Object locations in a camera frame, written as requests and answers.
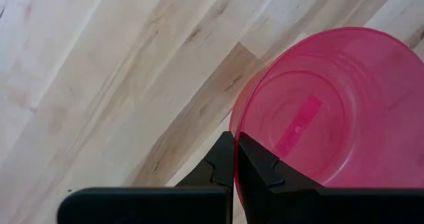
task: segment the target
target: wooden floor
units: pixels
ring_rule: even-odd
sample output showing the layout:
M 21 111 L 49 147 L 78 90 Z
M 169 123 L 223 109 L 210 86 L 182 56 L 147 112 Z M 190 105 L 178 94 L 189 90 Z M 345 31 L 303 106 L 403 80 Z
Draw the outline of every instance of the wooden floor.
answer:
M 0 223 L 55 223 L 85 187 L 174 185 L 249 78 L 345 26 L 424 57 L 424 0 L 0 0 Z

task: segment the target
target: wood grain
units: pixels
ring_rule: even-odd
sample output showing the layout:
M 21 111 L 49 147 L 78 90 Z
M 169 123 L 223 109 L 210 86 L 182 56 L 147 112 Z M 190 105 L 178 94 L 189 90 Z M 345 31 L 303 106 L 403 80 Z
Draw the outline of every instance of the wood grain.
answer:
M 424 0 L 0 0 L 0 223 L 90 186 L 172 186 L 248 79 L 328 28 L 424 58 Z M 245 223 L 235 201 L 234 223 Z

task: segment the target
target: pink label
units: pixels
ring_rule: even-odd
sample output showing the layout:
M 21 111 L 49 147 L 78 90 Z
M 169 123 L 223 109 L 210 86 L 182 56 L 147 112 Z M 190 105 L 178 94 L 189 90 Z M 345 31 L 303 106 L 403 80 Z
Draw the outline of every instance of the pink label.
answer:
M 312 122 L 323 102 L 313 95 L 309 95 L 307 101 L 302 105 L 299 112 L 290 123 L 285 133 L 273 148 L 273 153 L 280 158 L 287 156 L 299 141 L 306 127 Z

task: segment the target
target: plastic bowl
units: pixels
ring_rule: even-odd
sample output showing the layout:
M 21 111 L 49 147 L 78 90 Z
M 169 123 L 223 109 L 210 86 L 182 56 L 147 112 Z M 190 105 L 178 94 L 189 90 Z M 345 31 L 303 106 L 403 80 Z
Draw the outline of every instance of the plastic bowl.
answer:
M 422 188 L 424 65 L 380 31 L 315 34 L 248 83 L 230 130 L 327 187 Z

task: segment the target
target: hardwood floor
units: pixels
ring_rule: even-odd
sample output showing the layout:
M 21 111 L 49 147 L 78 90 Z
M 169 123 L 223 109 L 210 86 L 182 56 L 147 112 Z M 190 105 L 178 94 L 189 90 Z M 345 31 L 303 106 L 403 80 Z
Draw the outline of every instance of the hardwood floor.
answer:
M 0 223 L 55 223 L 89 186 L 174 185 L 257 71 L 345 26 L 424 58 L 424 0 L 0 0 Z

